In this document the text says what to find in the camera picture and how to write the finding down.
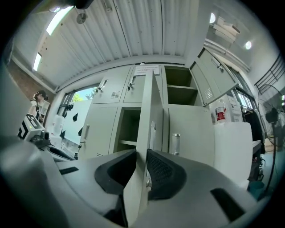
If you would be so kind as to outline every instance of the corrugated metal ceiling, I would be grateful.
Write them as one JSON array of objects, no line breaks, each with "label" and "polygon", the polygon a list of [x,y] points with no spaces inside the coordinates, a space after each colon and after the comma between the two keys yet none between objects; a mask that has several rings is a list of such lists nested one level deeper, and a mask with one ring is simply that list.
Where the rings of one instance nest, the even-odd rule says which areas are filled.
[{"label": "corrugated metal ceiling", "polygon": [[[42,55],[38,72],[60,86],[100,64],[142,55],[184,57],[189,41],[189,0],[94,0],[85,11],[87,19],[78,24],[82,10],[72,9],[51,36],[37,44],[45,22],[32,31],[38,15],[21,28],[16,47],[33,64],[37,51]],[[21,38],[29,45],[24,47]]]}]

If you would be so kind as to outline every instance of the open cabinet door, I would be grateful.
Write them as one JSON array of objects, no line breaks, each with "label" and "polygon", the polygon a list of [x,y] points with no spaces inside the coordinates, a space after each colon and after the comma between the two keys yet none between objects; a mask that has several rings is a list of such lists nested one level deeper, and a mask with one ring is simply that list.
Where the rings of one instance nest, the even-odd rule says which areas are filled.
[{"label": "open cabinet door", "polygon": [[163,107],[153,70],[146,73],[142,108],[138,128],[137,164],[124,190],[126,216],[129,226],[147,205],[147,149],[162,149]]},{"label": "open cabinet door", "polygon": [[200,91],[203,106],[225,95],[238,84],[228,68],[203,48],[190,72]]}]

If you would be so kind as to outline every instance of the cabinet door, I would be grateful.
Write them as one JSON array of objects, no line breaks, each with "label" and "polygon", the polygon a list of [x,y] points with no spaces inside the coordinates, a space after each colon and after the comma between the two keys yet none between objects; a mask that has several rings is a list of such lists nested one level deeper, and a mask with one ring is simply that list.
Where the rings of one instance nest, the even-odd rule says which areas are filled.
[{"label": "cabinet door", "polygon": [[94,95],[93,104],[119,103],[130,67],[110,69],[99,85],[101,90]]},{"label": "cabinet door", "polygon": [[227,67],[205,48],[196,58],[190,70],[204,106],[219,99],[238,84]]},{"label": "cabinet door", "polygon": [[[128,85],[131,83],[132,87],[130,90],[126,90],[126,95],[124,98],[124,103],[142,103],[143,101],[143,89],[145,86],[146,76],[134,76],[135,68],[133,68],[131,77]],[[160,97],[162,100],[162,76],[161,76],[161,66],[159,66],[159,75],[155,75],[155,79],[159,88]]]},{"label": "cabinet door", "polygon": [[215,138],[211,113],[207,108],[169,107],[169,153],[172,134],[180,134],[180,156],[214,165]]},{"label": "cabinet door", "polygon": [[161,150],[163,131],[163,107],[159,88],[153,74],[148,71],[142,97],[142,108],[139,120],[137,152],[139,153],[136,169],[124,189],[126,216],[132,225],[139,210],[147,206],[147,149]]},{"label": "cabinet door", "polygon": [[107,155],[117,107],[101,108],[91,105],[82,129],[80,159]]}]

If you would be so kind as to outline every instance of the brick wall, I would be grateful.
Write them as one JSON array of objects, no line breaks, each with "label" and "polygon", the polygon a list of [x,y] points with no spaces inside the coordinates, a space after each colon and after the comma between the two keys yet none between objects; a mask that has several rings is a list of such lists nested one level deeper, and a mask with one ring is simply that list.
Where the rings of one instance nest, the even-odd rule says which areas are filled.
[{"label": "brick wall", "polygon": [[32,77],[26,74],[26,72],[24,72],[20,67],[18,67],[17,64],[13,62],[13,60],[11,60],[8,65],[8,71],[13,77],[16,84],[20,87],[20,89],[23,91],[23,93],[26,95],[26,97],[29,100],[32,99],[33,95],[37,91],[44,90],[49,97],[48,102],[49,103],[53,102],[55,94],[48,91],[45,87],[43,87],[41,84],[36,82]]}]

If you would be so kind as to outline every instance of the fluorescent light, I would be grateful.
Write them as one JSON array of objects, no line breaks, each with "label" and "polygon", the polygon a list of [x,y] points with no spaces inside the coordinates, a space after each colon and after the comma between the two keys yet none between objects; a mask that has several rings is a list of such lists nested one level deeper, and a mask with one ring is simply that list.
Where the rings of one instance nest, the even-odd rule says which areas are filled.
[{"label": "fluorescent light", "polygon": [[216,16],[213,13],[211,13],[210,23],[214,23],[215,20],[216,20]]},{"label": "fluorescent light", "polygon": [[247,42],[245,43],[245,48],[246,48],[247,50],[250,50],[250,49],[251,49],[251,42],[250,42],[250,41],[247,41]]},{"label": "fluorescent light", "polygon": [[33,69],[35,71],[37,71],[37,68],[38,68],[38,66],[40,64],[40,61],[41,61],[41,55],[39,53],[37,53],[37,56],[36,56],[36,59],[35,59],[35,63],[34,63],[34,67],[33,67]]},{"label": "fluorescent light", "polygon": [[61,11],[57,12],[56,15],[53,17],[52,21],[49,23],[46,31],[51,36],[59,22],[64,18],[64,16],[73,8],[73,6],[69,6]]}]

